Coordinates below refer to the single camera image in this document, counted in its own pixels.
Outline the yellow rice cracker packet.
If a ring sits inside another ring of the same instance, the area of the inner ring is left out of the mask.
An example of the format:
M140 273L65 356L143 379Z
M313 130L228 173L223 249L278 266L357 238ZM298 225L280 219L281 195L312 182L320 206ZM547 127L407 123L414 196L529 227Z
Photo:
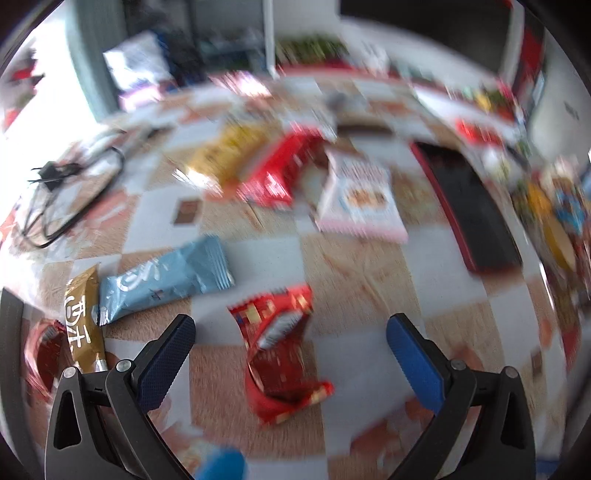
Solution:
M187 180L198 188L222 190L245 163L266 145L273 128L267 122L226 125L221 134L201 145L184 164Z

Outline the small red snack packet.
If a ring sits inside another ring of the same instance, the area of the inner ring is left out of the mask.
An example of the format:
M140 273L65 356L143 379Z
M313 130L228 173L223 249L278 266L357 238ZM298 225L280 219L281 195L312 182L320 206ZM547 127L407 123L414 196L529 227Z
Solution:
M331 382L312 378L304 365L313 299L302 283L228 308L245 342L245 398L260 425L283 423L334 394Z

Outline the gold brown snack bar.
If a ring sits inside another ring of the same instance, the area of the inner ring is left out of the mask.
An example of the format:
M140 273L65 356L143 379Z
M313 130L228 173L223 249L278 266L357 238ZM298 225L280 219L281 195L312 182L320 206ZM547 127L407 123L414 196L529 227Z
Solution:
M63 305L74 365L83 373L107 371L103 334L97 324L99 282L96 265L69 280Z

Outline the white storage tray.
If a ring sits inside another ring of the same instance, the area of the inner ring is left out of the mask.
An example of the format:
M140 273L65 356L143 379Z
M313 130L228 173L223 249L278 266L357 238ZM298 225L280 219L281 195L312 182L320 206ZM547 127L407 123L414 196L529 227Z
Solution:
M22 384L24 303L1 290L1 410L9 445L31 479L43 479L42 462L28 425Z

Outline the large red snack bag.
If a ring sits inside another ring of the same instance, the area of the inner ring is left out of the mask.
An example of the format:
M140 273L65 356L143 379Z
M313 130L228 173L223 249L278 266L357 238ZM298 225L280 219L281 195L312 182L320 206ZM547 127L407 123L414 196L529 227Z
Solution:
M324 137L318 128L297 126L288 131L249 178L239 184L238 198L259 207L293 209L298 177L322 143Z

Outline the red cased smartphone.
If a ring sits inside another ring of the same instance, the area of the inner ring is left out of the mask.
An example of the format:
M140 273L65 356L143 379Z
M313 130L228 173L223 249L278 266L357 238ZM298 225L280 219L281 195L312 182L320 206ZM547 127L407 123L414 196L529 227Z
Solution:
M514 237L489 190L458 150L414 142L411 150L451 225L467 269L478 275L522 267Z

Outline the light blue snack bar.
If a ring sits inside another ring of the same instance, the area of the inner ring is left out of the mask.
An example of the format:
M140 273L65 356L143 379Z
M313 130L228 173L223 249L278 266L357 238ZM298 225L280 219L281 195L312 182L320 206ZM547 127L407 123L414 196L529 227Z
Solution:
M98 325L235 285L221 239L205 235L100 283Z

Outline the pink white cookie packet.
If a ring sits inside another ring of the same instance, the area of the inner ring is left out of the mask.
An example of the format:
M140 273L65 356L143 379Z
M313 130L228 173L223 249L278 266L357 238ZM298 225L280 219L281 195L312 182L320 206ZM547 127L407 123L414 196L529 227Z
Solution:
M329 175L315 215L318 230L406 243L409 235L394 200L391 172L335 148L325 153Z

